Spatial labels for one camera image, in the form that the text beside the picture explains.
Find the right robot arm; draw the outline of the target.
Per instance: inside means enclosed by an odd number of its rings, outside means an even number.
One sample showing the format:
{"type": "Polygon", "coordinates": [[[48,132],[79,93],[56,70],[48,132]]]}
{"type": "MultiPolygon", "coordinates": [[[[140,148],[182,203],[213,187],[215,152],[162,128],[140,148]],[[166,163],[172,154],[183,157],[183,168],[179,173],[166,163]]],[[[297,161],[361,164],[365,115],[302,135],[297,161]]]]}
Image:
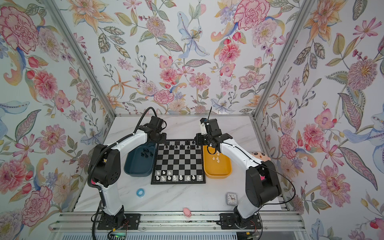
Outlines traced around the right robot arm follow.
{"type": "Polygon", "coordinates": [[[281,195],[278,172],[273,162],[262,161],[242,148],[231,135],[222,133],[217,119],[200,119],[200,128],[201,132],[195,137],[198,145],[215,149],[245,171],[246,198],[234,208],[234,216],[238,220],[249,219],[281,195]]]}

